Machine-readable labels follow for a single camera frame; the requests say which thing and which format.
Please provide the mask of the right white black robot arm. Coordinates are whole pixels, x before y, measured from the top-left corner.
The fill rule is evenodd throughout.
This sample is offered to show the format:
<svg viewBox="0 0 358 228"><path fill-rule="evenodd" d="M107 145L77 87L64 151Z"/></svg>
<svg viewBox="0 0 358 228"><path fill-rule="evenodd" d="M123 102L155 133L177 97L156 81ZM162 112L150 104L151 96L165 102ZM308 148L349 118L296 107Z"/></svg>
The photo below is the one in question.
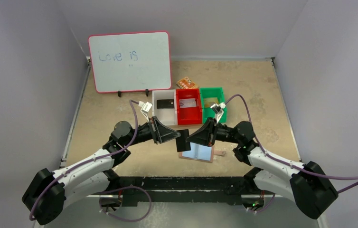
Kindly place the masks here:
<svg viewBox="0 0 358 228"><path fill-rule="evenodd" d="M228 127L210 117L186 141L208 147L216 141L237 143L235 157L255 170L252 185L291 200L311 219L319 218L339 196L318 164L288 161L261 147L250 122Z"/></svg>

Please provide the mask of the red plastic bin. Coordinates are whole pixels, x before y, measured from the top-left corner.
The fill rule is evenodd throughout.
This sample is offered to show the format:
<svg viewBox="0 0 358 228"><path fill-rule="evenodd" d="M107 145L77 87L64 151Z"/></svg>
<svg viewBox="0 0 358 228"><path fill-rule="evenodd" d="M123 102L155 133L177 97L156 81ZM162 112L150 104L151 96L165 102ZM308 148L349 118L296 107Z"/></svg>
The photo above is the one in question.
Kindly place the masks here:
<svg viewBox="0 0 358 228"><path fill-rule="evenodd" d="M202 108L199 89L176 90L178 125L202 123Z"/></svg>

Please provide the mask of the green plastic bin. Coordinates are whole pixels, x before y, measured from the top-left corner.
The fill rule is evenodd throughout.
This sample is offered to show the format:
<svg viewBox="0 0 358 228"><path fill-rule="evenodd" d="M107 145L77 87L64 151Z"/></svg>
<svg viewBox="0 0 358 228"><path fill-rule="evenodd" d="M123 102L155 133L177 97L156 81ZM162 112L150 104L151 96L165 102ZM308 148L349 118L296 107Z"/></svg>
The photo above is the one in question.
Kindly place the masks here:
<svg viewBox="0 0 358 228"><path fill-rule="evenodd" d="M221 87L206 87L206 88L200 88L200 99L201 99L201 108L202 108L202 123L207 120L209 117L214 117L215 113L210 108L204 108L203 107L203 98L206 97L217 97L219 100L219 103L225 101L223 89Z"/></svg>

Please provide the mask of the white plastic bin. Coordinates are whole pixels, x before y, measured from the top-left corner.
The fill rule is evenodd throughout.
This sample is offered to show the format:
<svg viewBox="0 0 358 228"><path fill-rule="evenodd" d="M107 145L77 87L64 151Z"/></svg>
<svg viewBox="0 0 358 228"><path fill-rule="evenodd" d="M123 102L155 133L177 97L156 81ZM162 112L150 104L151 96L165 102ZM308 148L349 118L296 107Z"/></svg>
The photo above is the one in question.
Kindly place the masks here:
<svg viewBox="0 0 358 228"><path fill-rule="evenodd" d="M156 101L159 99L173 99L175 102L174 109L157 109ZM152 92L152 115L156 116L160 122L166 126L178 125L178 113L176 103L176 90L154 90Z"/></svg>

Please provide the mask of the black credit card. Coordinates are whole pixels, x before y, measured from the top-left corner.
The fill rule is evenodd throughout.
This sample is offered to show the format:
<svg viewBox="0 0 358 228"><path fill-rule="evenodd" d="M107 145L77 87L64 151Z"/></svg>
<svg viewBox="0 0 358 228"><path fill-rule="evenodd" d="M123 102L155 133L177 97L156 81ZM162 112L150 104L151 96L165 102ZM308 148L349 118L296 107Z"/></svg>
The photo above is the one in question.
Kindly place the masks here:
<svg viewBox="0 0 358 228"><path fill-rule="evenodd" d="M173 99L159 99L156 101L157 109L174 109L175 102Z"/></svg>
<svg viewBox="0 0 358 228"><path fill-rule="evenodd" d="M190 142L187 142L187 138L189 137L189 130L177 130L180 134L178 138L175 139L177 152L186 152L191 150Z"/></svg>

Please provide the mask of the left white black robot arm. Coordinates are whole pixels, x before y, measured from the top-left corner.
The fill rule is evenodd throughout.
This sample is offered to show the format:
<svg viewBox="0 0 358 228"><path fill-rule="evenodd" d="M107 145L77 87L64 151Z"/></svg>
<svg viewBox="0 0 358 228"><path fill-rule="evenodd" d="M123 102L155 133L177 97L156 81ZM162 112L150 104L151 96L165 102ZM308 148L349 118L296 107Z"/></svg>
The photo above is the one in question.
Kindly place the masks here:
<svg viewBox="0 0 358 228"><path fill-rule="evenodd" d="M128 158L129 146L148 140L161 144L180 136L180 132L163 125L155 116L135 128L127 121L118 122L109 141L91 156L65 168L44 168L36 173L22 197L30 211L29 220L48 224L73 202L105 191L111 168Z"/></svg>

